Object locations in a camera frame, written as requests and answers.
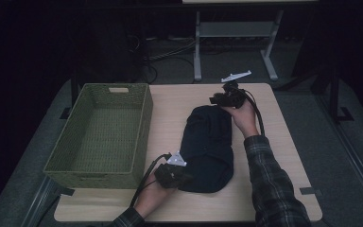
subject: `hand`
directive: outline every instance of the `hand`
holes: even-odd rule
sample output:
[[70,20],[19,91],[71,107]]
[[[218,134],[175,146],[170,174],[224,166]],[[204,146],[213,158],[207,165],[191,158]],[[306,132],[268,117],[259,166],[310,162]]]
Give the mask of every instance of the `hand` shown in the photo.
[[231,114],[234,124],[243,132],[244,138],[259,134],[255,124],[255,110],[247,100],[239,109],[221,108]]
[[161,185],[156,182],[154,175],[155,171],[156,169],[154,169],[148,176],[146,180],[147,187],[141,191],[140,195],[138,196],[138,200],[134,205],[134,209],[143,218],[146,218],[149,214],[151,214],[165,201],[169,195],[171,195],[176,190],[176,188],[161,187]]

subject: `black cloth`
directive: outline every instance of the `black cloth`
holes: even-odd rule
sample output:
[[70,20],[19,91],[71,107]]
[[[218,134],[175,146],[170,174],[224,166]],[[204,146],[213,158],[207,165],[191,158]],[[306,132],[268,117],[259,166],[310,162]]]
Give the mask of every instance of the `black cloth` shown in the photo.
[[182,191],[214,193],[233,176],[232,118],[217,106],[200,106],[187,118],[181,140],[184,173],[193,180]]

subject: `flannel shirt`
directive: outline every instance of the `flannel shirt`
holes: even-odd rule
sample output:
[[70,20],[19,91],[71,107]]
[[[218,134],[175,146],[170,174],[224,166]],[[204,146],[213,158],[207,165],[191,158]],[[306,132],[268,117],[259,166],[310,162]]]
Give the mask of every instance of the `flannel shirt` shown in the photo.
[[[252,203],[257,226],[311,226],[305,207],[294,197],[293,184],[273,156],[265,136],[244,141],[252,183]],[[144,219],[134,208],[127,209],[110,226],[137,227]]]

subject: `green wicker basket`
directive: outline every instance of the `green wicker basket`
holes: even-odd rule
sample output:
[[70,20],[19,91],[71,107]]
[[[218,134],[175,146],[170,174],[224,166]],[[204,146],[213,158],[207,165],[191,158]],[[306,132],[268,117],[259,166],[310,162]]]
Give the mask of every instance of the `green wicker basket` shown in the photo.
[[43,172],[70,188],[137,188],[152,106],[147,84],[85,84]]

